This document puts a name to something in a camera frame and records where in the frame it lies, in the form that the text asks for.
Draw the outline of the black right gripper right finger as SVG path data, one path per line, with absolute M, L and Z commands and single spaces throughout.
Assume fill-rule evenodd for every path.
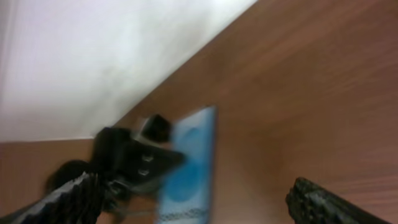
M 296 178 L 285 202 L 295 224 L 389 224 L 303 177 Z

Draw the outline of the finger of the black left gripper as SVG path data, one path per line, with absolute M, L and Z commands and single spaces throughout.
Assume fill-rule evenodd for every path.
M 181 152 L 130 142 L 124 146 L 124 183 L 135 187 L 160 180 L 185 160 Z

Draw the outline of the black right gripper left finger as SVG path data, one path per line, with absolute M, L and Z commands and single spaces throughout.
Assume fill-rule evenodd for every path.
M 95 224 L 105 198 L 99 175 L 82 173 L 44 198 L 1 217 L 3 224 Z

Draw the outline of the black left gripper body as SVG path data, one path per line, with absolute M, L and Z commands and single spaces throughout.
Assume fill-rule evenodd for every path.
M 90 166 L 101 177 L 106 212 L 128 211 L 140 179 L 134 163 L 136 145 L 128 128 L 105 127 L 94 138 Z

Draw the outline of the blue Galaxy smartphone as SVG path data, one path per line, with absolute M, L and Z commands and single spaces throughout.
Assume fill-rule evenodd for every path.
M 185 161 L 164 179 L 156 223 L 206 224 L 212 203 L 217 111 L 198 110 L 175 123 L 172 146 Z

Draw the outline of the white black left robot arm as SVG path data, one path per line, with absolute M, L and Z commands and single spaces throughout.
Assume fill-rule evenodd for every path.
M 62 164 L 47 179 L 45 191 L 49 193 L 84 172 L 99 174 L 106 186 L 105 210 L 113 212 L 118 202 L 126 204 L 133 196 L 155 197 L 162 178 L 185 161 L 181 152 L 134 139 L 130 129 L 106 127 L 94 138 L 90 160 Z

